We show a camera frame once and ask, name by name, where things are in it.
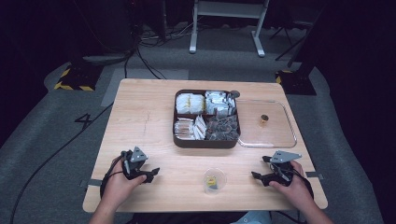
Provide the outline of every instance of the small round object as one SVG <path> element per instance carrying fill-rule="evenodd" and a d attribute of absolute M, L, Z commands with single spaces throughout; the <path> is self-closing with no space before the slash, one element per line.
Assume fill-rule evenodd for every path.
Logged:
<path fill-rule="evenodd" d="M 262 123 L 268 121 L 268 119 L 269 119 L 268 116 L 262 115 Z"/>

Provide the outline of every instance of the wooden table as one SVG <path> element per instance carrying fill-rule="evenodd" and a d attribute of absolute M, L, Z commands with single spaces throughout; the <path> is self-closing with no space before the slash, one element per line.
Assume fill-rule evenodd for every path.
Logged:
<path fill-rule="evenodd" d="M 247 211 L 289 210 L 293 207 L 283 195 L 264 187 L 251 171 L 272 173 L 262 156 L 273 156 L 279 148 L 242 147 L 230 149 L 181 148 L 173 142 L 175 94 L 179 90 L 238 90 L 241 100 L 276 100 L 289 114 L 297 144 L 285 151 L 302 154 L 297 160 L 306 172 L 314 172 L 294 116 L 282 87 L 276 83 L 222 82 L 191 80 L 124 79 L 106 127 L 92 172 L 101 180 L 112 160 L 123 150 L 140 147 L 148 156 L 142 170 L 160 167 L 151 184 L 135 189 L 119 212 Z M 219 167 L 227 185 L 217 195 L 204 192 L 204 172 Z M 327 199 L 317 177 L 308 178 L 320 208 Z M 99 187 L 89 186 L 83 208 L 93 212 L 100 202 Z"/>

